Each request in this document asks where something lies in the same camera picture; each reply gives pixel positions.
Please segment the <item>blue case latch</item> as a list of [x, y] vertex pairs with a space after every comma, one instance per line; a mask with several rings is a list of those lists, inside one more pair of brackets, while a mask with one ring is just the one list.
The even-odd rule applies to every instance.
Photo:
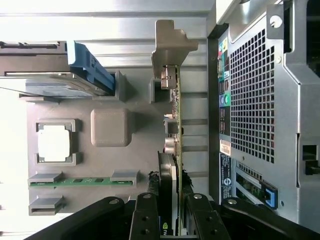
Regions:
[[264, 203], [271, 209], [278, 208], [278, 189], [267, 181], [260, 181], [261, 190], [264, 195]]

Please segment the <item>grey parts rack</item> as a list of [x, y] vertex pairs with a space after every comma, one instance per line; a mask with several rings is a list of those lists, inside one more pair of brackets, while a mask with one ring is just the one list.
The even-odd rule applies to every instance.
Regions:
[[[167, 107], [149, 102], [150, 68], [123, 68], [116, 74], [119, 97], [27, 104], [30, 216], [72, 214], [105, 197], [129, 197], [147, 190], [147, 176], [158, 169], [158, 152], [164, 145]], [[75, 122], [71, 135], [77, 162], [39, 163], [38, 125], [69, 122]], [[30, 187], [65, 178], [107, 177], [133, 185]]]

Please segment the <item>green RAM stick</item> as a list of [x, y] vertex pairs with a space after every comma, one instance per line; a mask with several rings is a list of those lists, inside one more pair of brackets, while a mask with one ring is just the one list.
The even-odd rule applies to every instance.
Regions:
[[63, 178], [54, 182], [31, 182], [30, 187], [132, 186], [132, 181], [111, 181], [110, 177]]

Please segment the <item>silver CPU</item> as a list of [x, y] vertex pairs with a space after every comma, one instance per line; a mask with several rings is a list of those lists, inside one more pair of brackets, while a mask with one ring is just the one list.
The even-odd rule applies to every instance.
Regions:
[[71, 132], [64, 125], [44, 125], [37, 135], [41, 161], [65, 162], [71, 155]]

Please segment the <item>black open PC case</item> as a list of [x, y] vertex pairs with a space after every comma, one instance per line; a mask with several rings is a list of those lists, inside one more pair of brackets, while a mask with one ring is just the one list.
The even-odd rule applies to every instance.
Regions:
[[320, 0], [213, 0], [208, 185], [320, 233]]

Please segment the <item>hard disk with blue carrier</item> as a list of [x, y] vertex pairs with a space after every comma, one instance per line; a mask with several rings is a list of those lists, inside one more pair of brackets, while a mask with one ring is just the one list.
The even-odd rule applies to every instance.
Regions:
[[0, 89], [27, 96], [83, 99], [114, 96], [116, 80], [74, 40], [0, 41]]

